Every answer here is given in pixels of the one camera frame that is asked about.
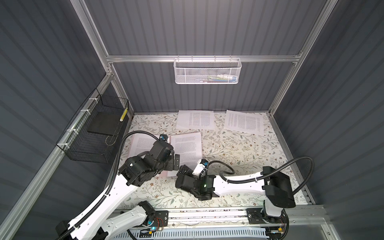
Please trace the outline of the pink paper folder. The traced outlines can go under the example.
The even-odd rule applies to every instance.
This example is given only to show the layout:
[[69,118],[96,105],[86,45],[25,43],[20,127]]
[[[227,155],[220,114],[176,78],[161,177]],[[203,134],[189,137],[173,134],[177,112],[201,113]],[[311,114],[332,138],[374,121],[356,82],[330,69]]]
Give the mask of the pink paper folder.
[[202,134],[200,132],[169,136],[165,143],[160,136],[134,134],[126,158],[149,153],[149,160],[160,159],[164,170],[160,177],[175,177],[182,166],[194,170],[203,159]]

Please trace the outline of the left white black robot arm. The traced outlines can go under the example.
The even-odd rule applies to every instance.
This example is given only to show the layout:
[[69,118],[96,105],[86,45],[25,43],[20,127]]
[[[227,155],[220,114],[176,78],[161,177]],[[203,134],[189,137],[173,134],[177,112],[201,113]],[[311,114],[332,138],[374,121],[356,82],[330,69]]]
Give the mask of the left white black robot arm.
[[114,210],[143,183],[162,171],[175,171],[180,155],[166,141],[156,141],[150,151],[128,158],[109,186],[77,217],[57,225],[59,240],[111,240],[134,227],[156,226],[156,210],[142,201],[132,210],[111,217]]

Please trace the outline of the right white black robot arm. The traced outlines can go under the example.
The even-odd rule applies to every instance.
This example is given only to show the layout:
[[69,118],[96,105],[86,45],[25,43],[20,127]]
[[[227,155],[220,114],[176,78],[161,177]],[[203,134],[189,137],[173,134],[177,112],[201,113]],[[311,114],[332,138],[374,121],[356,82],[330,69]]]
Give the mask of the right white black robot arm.
[[188,192],[199,201],[234,194],[265,196],[262,214],[265,219],[281,218],[283,210],[296,207],[290,177],[276,172],[272,167],[263,167],[261,172],[225,177],[208,175],[209,163],[199,163],[194,170],[186,165],[177,173],[175,187]]

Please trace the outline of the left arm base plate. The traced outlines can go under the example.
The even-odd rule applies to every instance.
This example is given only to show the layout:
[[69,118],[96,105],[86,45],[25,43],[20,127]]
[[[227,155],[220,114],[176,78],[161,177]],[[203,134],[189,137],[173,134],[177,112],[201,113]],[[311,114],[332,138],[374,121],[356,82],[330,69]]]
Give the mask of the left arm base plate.
[[152,228],[152,227],[167,227],[169,220],[169,211],[156,210],[153,217],[148,217],[143,224],[135,226],[135,228]]

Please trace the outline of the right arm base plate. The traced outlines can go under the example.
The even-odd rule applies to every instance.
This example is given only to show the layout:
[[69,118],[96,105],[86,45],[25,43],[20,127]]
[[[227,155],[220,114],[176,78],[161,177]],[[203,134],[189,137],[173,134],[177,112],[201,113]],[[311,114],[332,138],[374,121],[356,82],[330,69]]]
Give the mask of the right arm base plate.
[[264,213],[263,208],[248,208],[246,215],[250,224],[282,224],[285,226],[289,222],[285,210],[282,211],[280,217],[270,217]]

